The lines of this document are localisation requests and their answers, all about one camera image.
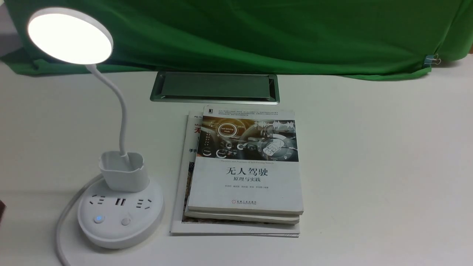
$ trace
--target table surface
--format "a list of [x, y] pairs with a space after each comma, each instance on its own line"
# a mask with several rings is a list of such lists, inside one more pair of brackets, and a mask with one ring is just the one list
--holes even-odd
[[[124, 92], [127, 147], [164, 189], [156, 233], [95, 248], [76, 209], [62, 231], [72, 265], [467, 265], [473, 261], [473, 56], [428, 76], [373, 82], [278, 76], [293, 109], [305, 212], [298, 239], [169, 236], [187, 114], [149, 100], [155, 72], [106, 74]], [[0, 265], [58, 265], [55, 222], [118, 149], [120, 106], [92, 75], [27, 77], [0, 64]]]

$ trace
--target stack of books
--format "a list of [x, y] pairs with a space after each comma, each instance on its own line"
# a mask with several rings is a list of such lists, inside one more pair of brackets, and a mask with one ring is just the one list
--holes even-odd
[[293, 112], [189, 113], [172, 234], [298, 237], [303, 211]]

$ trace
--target circular lamp head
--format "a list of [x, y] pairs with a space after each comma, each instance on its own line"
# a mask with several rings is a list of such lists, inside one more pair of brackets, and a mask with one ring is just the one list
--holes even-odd
[[112, 54], [113, 39], [97, 20], [66, 8], [35, 12], [28, 22], [28, 35], [48, 55], [73, 64], [97, 64]]

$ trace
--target green backdrop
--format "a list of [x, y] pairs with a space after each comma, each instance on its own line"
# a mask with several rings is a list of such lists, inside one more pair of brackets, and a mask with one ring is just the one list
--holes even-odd
[[86, 72], [28, 39], [36, 10], [85, 12], [114, 38], [101, 71], [179, 70], [416, 78], [426, 55], [466, 56], [473, 0], [5, 0], [24, 48], [2, 60], [18, 74]]

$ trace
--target binder clip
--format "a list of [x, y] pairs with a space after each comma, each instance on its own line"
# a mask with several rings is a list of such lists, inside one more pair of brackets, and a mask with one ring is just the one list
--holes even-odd
[[432, 64], [438, 65], [441, 62], [442, 62], [442, 59], [438, 57], [438, 53], [433, 54], [433, 55], [427, 55], [425, 57], [423, 67], [426, 68], [426, 67], [432, 66]]

